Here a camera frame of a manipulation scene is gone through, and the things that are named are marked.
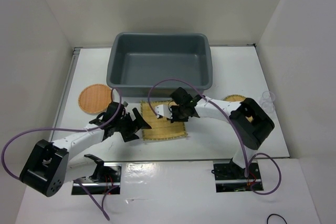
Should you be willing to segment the green-rimmed round bamboo tray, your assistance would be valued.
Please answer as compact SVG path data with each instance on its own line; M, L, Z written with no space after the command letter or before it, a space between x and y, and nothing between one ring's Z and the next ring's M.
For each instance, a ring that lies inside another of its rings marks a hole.
M239 94L232 94L223 98L225 102L229 103L228 115L231 115L233 111L237 110L241 106L241 102L243 102L245 99L245 96Z

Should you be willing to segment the orange round woven tray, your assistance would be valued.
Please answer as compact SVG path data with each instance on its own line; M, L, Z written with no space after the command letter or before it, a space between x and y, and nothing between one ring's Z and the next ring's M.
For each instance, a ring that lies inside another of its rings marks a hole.
M113 101L112 90L104 84L92 84L84 88L78 97L79 107L88 114L105 111Z

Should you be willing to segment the far clear plastic cup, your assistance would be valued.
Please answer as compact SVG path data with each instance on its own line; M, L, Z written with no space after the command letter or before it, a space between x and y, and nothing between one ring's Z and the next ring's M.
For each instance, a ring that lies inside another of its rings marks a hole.
M276 99L276 96L273 92L271 91L264 91L260 97L259 103L264 104L264 103L273 103Z

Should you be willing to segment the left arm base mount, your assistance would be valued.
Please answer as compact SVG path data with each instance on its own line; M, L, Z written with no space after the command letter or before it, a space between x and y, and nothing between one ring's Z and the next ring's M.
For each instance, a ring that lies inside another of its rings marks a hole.
M72 195L120 194L122 163L103 161L86 154L71 161L67 167L66 181L72 182Z

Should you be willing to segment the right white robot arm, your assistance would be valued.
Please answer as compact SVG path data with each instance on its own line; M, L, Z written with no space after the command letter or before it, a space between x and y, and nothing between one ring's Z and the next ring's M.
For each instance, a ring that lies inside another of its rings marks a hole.
M252 98L241 102L215 100L202 95L192 97L183 88L171 95L171 122L187 122L189 118L211 118L230 124L236 133L240 150L230 165L231 175L242 178L248 173L248 162L275 128L273 120Z

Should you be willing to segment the square bamboo mat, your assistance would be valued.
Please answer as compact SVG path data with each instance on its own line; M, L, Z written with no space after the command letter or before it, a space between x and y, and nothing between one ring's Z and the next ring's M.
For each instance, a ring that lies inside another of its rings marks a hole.
M151 126L151 129L143 129L142 137L145 141L167 141L188 136L183 122L171 123L166 118L158 119L147 102L142 101L141 115Z

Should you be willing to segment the clear plastic cup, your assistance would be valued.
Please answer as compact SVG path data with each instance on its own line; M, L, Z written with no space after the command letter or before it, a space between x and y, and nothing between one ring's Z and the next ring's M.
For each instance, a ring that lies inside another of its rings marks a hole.
M264 101L260 104L260 106L267 114L272 114L275 111L275 107L272 102Z
M276 96L273 92L271 91L264 91L260 97L259 103L264 104L264 103L273 103L276 99Z

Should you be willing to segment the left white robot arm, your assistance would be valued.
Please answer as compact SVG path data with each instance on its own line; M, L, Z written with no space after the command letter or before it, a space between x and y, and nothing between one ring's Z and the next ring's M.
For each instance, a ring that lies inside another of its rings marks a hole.
M150 129L151 126L136 108L132 111L134 117L125 111L123 104L111 102L106 111L98 114L86 125L83 132L70 134L53 142L38 141L20 173L19 180L51 197L66 182L81 177L98 182L104 177L109 177L112 169L93 154L84 155L76 164L70 164L69 161L89 147L111 137L115 132L121 134L124 142L139 139L137 131Z

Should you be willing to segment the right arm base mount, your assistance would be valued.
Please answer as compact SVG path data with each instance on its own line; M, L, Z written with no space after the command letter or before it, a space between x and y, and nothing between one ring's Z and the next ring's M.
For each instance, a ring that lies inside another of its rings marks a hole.
M245 177L244 170L231 160L214 161L211 173L214 175L217 193L251 191L251 186L255 191L264 190L259 165L256 162L250 164L248 177Z

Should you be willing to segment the near clear plastic cup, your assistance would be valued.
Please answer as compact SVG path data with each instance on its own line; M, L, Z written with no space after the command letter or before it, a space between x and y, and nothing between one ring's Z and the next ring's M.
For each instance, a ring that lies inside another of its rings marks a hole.
M275 107L272 102L264 101L260 104L260 106L267 114L272 114L275 111Z

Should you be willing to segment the grey plastic bin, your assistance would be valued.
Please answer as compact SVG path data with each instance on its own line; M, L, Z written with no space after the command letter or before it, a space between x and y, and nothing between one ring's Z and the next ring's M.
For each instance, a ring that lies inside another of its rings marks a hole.
M200 33L120 33L107 64L106 83L124 97L168 97L191 84L204 92L213 84L208 39Z

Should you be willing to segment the aluminium frame rail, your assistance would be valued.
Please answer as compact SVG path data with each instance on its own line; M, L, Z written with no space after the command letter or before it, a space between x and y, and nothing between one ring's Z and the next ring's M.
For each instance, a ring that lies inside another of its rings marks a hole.
M58 129L79 129L78 126L81 124L72 123L64 123L65 115L69 115L69 113L65 112L66 104L68 102L69 92L71 88L71 84L73 82L73 77L75 73L75 69L78 62L78 57L81 51L81 47L75 47L72 50L72 53L67 59L69 62L66 62L66 65L62 72L59 74L59 80L57 82L57 90L55 98L57 99L57 108L56 114L54 116L54 120L52 123L52 128Z

